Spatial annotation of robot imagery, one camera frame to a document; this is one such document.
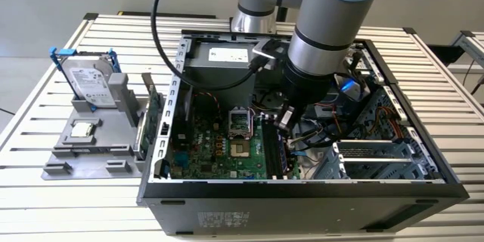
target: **motherboard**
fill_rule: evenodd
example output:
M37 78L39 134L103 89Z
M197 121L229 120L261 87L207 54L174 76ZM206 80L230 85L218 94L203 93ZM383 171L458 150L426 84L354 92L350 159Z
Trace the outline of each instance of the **motherboard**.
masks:
M229 111L223 121L194 116L190 145L173 153L171 179L262 180L274 174L298 178L295 158L287 158L274 131L243 108Z

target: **hard drive label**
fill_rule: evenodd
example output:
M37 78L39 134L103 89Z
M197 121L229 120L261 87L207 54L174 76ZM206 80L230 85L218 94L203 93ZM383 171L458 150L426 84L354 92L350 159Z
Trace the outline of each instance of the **hard drive label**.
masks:
M95 107L115 107L102 73L94 68L70 68L71 78L83 99Z

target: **aluminum table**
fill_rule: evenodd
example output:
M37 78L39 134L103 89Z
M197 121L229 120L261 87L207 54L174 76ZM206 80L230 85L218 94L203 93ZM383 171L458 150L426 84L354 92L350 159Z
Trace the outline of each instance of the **aluminum table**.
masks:
M227 31L227 20L158 18L166 55L173 59L181 29ZM293 24L277 31L291 34ZM362 27L398 80L470 198L395 234L166 237L149 210L135 206L139 179L43 181L42 166L69 117L71 92L53 65L0 135L1 241L349 240L393 242L484 241L484 110L417 34L403 28ZM113 48L129 88L146 95L139 74L150 72L166 92L170 71L150 39L149 18L89 15L65 48Z

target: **robotic arm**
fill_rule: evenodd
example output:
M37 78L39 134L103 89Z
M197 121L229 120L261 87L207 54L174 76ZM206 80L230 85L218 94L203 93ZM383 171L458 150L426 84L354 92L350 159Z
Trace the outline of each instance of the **robotic arm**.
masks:
M298 0L286 0L289 7ZM373 0L301 0L283 67L286 102L275 125L290 130L309 103L318 102L334 81ZM231 31L274 31L273 8L282 0L238 0Z

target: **power supply label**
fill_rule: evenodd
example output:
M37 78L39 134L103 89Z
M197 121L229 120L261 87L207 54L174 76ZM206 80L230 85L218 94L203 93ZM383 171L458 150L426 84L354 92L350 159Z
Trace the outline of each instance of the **power supply label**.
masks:
M79 96L95 107L114 107L114 99L110 95L107 84L101 72L94 68L70 68Z
M202 228L245 227L249 212L198 212L198 224Z
M210 48L211 62L249 62L249 52L243 48Z

